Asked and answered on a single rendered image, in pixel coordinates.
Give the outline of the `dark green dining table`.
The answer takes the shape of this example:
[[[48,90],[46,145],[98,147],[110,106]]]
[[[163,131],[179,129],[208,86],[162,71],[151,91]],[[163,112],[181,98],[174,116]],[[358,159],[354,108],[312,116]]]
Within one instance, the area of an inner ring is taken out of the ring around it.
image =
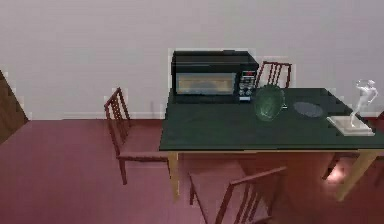
[[[341,135],[326,118],[347,115],[350,108],[324,88],[288,88],[285,96],[288,107],[271,122],[259,120],[251,104],[170,102],[163,121],[160,150],[168,155],[173,197],[179,197],[180,153],[357,152],[359,157],[351,173],[337,189],[336,198],[343,200],[384,151],[384,134]],[[295,102],[318,105],[323,115],[317,118],[301,115],[294,109]]]

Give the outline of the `black microwave oven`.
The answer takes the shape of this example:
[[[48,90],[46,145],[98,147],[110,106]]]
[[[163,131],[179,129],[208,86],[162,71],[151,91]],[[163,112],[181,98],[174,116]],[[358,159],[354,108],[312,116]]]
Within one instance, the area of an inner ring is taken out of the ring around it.
[[[173,100],[250,102],[258,68],[248,51],[175,51],[171,61]]]

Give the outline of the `red wooden chair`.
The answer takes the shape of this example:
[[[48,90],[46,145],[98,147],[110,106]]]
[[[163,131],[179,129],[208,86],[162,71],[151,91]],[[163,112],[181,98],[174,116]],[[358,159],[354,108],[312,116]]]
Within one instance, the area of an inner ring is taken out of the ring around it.
[[[290,87],[292,65],[290,63],[276,62],[276,61],[263,61],[260,70],[258,71],[256,78],[256,86],[259,86],[261,77],[266,70],[269,68],[267,85],[279,85],[280,76],[283,69],[286,68],[287,76],[284,87]]]
[[[167,154],[159,150],[162,128],[158,123],[133,122],[120,87],[106,101],[104,111],[124,185],[127,161],[169,164]]]
[[[190,204],[197,201],[205,224],[270,224],[286,167],[246,175],[235,163],[190,172]]]

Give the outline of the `green lettuce head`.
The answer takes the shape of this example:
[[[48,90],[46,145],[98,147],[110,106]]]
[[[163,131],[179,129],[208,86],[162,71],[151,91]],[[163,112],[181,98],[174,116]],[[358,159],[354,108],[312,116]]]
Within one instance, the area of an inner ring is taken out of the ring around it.
[[[254,97],[254,110],[258,119],[266,122],[274,120],[285,106],[285,94],[277,85],[261,87]]]

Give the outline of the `grey round plate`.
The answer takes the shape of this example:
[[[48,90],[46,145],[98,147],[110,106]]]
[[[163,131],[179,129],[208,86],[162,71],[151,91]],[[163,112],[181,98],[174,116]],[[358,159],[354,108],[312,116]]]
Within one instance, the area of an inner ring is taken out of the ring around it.
[[[294,109],[301,115],[317,118],[323,115],[323,109],[315,104],[308,102],[295,102],[293,104]]]

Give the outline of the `white figure statue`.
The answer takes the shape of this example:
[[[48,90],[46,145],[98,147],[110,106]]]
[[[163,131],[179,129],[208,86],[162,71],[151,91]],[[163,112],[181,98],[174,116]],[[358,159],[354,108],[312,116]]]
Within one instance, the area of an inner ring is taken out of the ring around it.
[[[332,124],[344,136],[374,136],[373,130],[360,118],[362,109],[368,107],[378,96],[375,81],[371,79],[360,79],[356,82],[359,90],[359,99],[348,116],[329,116],[328,122]]]

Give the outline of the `brown wooden cabinet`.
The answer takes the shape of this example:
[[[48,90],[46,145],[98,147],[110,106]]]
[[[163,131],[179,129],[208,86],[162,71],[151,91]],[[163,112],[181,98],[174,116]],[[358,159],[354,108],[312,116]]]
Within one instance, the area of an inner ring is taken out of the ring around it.
[[[0,70],[0,144],[4,143],[29,119]]]

